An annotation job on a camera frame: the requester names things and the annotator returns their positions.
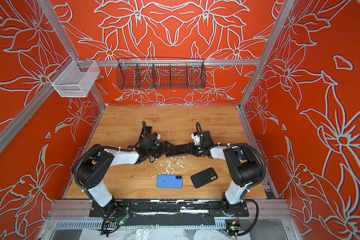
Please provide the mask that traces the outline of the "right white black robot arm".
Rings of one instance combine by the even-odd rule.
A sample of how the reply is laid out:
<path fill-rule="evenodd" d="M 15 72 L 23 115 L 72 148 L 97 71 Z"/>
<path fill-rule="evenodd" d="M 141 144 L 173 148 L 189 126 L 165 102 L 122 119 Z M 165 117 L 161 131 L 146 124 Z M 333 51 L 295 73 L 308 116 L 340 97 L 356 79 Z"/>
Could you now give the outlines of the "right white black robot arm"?
<path fill-rule="evenodd" d="M 187 145 L 188 154 L 226 162 L 232 181 L 222 195 L 221 204 L 227 216 L 234 215 L 244 202 L 245 195 L 265 178 L 266 165 L 262 155 L 246 143 L 215 144 L 211 134 L 204 132 L 200 123 L 196 123 L 192 139 L 194 142 Z"/>

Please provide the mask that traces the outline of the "clear plastic bin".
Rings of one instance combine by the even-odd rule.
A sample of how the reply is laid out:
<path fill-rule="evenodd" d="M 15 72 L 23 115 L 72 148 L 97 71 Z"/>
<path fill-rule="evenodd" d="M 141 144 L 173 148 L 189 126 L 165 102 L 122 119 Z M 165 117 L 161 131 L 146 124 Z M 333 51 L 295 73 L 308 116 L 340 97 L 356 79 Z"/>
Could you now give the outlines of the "clear plastic bin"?
<path fill-rule="evenodd" d="M 97 62 L 68 61 L 48 78 L 54 90 L 63 98 L 85 98 L 100 74 Z"/>

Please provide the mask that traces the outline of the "black smartphone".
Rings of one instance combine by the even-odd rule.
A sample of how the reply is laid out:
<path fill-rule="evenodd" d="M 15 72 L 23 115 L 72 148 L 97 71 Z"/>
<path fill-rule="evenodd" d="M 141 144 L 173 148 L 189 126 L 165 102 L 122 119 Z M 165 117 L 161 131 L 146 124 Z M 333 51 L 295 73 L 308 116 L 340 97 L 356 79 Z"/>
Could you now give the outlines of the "black smartphone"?
<path fill-rule="evenodd" d="M 145 134 L 151 134 L 152 133 L 152 127 L 146 126 L 144 133 Z"/>
<path fill-rule="evenodd" d="M 186 156 L 191 153 L 192 147 L 188 144 L 177 145 L 170 148 L 170 150 L 166 153 L 166 157 L 177 157 L 177 156 Z"/>

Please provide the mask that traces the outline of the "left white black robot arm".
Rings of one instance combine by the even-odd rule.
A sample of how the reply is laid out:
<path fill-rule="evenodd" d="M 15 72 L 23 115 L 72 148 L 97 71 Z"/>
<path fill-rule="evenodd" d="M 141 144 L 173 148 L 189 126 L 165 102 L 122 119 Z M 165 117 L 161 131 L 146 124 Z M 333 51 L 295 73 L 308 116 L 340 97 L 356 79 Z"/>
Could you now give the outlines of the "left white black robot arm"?
<path fill-rule="evenodd" d="M 151 163 L 172 149 L 174 145 L 164 141 L 152 127 L 142 122 L 139 140 L 126 149 L 93 145 L 71 167 L 76 185 L 90 198 L 94 210 L 105 220 L 112 220 L 121 211 L 114 196 L 108 190 L 104 177 L 109 168 L 120 165 L 137 165 L 146 160 Z"/>

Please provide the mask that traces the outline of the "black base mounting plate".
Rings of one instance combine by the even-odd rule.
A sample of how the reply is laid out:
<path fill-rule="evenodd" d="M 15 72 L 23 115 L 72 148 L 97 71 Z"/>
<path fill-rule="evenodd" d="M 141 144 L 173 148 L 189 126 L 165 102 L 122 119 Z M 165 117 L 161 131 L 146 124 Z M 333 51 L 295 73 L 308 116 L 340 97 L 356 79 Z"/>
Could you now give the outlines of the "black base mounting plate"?
<path fill-rule="evenodd" d="M 211 217 L 248 217 L 249 211 L 245 203 L 228 207 L 217 199 L 124 199 L 115 200 L 115 206 L 122 209 L 122 214 L 167 214 L 187 213 L 205 214 Z"/>

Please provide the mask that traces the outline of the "black phone case right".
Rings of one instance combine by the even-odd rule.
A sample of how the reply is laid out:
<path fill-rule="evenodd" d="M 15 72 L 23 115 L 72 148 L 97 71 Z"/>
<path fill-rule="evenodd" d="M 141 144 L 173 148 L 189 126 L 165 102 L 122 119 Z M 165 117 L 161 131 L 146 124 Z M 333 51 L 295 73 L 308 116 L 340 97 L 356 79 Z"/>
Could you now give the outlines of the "black phone case right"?
<path fill-rule="evenodd" d="M 191 176 L 191 181 L 196 189 L 201 188 L 218 179 L 213 168 L 208 168 Z"/>

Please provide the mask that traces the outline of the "blue phone case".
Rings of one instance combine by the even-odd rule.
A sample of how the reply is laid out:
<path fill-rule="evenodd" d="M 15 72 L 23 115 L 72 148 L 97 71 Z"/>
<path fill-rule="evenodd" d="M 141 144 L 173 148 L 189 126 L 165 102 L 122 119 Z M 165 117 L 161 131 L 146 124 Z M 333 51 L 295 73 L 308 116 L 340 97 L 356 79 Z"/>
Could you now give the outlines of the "blue phone case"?
<path fill-rule="evenodd" d="M 180 175 L 158 175 L 157 188 L 181 189 L 183 177 Z"/>

